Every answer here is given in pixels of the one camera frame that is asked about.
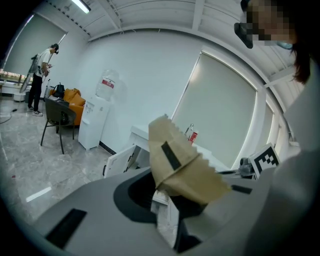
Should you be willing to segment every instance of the person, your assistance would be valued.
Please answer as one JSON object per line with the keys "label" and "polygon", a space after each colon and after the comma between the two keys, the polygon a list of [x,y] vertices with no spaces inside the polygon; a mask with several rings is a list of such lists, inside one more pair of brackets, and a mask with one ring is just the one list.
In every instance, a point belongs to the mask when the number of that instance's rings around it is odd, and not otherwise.
{"label": "person", "polygon": [[57,54],[59,49],[59,45],[57,43],[51,45],[48,49],[40,54],[37,66],[38,70],[33,74],[33,81],[31,84],[31,90],[29,93],[29,101],[28,101],[28,111],[33,111],[32,115],[35,117],[42,117],[43,114],[39,111],[39,100],[41,95],[42,88],[42,77],[47,77],[49,74],[49,69],[52,67],[50,64],[48,65],[50,55]]}
{"label": "person", "polygon": [[306,84],[311,75],[311,61],[319,65],[317,8],[291,0],[242,0],[247,3],[246,22],[259,40],[292,44],[295,54],[296,81]]}
{"label": "person", "polygon": [[[294,79],[302,83],[304,89],[284,113],[301,152],[282,162],[273,173],[273,184],[283,188],[286,196],[280,199],[281,189],[269,192],[242,254],[312,254],[318,244],[310,229],[319,226],[320,202],[318,8],[312,1],[250,0],[246,3],[246,22],[252,25],[252,34],[258,35],[259,40],[292,45]],[[293,207],[293,201],[300,206]],[[255,246],[261,241],[263,245]]]}

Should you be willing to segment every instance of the dark hair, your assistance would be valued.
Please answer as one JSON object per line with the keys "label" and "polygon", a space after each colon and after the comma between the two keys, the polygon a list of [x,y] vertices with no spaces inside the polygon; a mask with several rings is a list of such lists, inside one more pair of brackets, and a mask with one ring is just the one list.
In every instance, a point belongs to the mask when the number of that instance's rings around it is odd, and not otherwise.
{"label": "dark hair", "polygon": [[283,12],[283,16],[288,20],[290,26],[295,31],[296,43],[293,44],[292,52],[295,54],[295,75],[298,82],[305,84],[310,76],[311,58],[319,63],[319,46],[316,44],[318,8],[310,6],[306,2],[292,0],[271,0],[277,9]]}
{"label": "dark hair", "polygon": [[295,55],[294,79],[305,84],[310,76],[310,54],[302,43],[295,43],[292,46],[292,53]]}
{"label": "dark hair", "polygon": [[50,48],[55,48],[56,50],[58,50],[59,44],[55,43],[55,44],[51,45]]}

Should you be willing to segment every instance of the gray floor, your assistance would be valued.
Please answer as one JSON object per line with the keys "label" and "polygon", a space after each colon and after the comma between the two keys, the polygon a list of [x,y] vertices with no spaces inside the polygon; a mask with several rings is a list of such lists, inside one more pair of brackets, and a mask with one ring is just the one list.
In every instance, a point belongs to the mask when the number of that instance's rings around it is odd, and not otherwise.
{"label": "gray floor", "polygon": [[[45,104],[40,101],[43,117],[27,112],[27,104],[3,97],[0,102],[0,192],[12,215],[32,224],[44,211],[80,186],[102,179],[103,166],[110,154],[102,147],[86,151],[78,142],[79,128],[62,130],[64,154],[55,127],[46,129]],[[27,197],[51,187],[29,202]]]}

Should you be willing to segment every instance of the white cabinet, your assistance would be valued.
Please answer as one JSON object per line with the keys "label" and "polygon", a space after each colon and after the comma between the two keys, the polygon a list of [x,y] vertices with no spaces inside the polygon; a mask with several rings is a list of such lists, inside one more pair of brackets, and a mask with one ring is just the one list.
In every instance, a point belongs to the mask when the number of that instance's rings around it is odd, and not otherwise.
{"label": "white cabinet", "polygon": [[125,150],[110,156],[106,162],[106,167],[103,173],[104,177],[107,178],[113,175],[122,174],[126,171],[128,162],[132,157],[135,148],[136,145],[131,145]]}
{"label": "white cabinet", "polygon": [[109,101],[96,95],[86,101],[78,136],[86,150],[99,146],[110,105]]}

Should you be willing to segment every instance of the roller shade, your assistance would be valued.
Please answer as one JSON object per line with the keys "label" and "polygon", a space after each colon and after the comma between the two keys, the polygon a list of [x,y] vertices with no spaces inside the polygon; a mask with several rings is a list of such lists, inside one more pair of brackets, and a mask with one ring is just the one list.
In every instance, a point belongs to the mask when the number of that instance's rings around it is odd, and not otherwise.
{"label": "roller shade", "polygon": [[234,70],[201,54],[172,121],[185,132],[192,123],[195,143],[231,168],[246,139],[255,89]]}
{"label": "roller shade", "polygon": [[50,21],[35,14],[15,41],[3,70],[27,75],[32,63],[31,58],[59,43],[65,33]]}

